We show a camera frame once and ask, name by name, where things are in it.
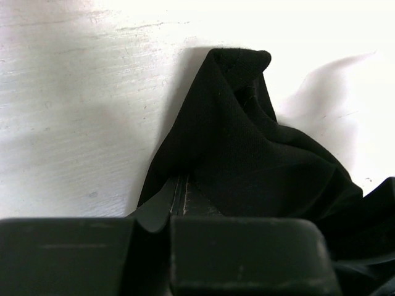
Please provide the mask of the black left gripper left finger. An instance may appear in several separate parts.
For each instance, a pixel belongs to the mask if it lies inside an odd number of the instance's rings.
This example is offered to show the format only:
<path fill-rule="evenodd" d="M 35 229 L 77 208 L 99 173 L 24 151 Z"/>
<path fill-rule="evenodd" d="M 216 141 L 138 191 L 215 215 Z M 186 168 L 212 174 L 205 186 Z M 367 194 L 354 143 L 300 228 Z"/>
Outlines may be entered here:
<path fill-rule="evenodd" d="M 2 295 L 170 295 L 177 182 L 124 218 L 1 221 Z"/>

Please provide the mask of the black skirt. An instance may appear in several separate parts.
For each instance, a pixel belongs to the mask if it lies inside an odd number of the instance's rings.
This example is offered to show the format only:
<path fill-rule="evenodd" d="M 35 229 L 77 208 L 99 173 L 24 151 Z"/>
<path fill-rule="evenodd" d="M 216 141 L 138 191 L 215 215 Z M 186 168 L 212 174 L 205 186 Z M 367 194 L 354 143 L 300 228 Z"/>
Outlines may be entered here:
<path fill-rule="evenodd" d="M 225 217 L 313 223 L 341 295 L 394 294 L 394 178 L 364 195 L 317 141 L 278 123 L 267 51 L 219 48 L 204 59 L 144 180 L 138 208 L 188 178 Z"/>

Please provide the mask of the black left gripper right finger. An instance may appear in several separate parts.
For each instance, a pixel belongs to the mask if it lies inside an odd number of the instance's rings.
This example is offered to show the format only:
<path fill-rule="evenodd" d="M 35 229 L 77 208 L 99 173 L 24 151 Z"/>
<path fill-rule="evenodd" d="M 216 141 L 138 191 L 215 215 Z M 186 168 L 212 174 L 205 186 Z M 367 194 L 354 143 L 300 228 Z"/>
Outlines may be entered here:
<path fill-rule="evenodd" d="M 188 178 L 170 219 L 175 295 L 341 295 L 323 235 L 310 221 L 222 216 Z"/>

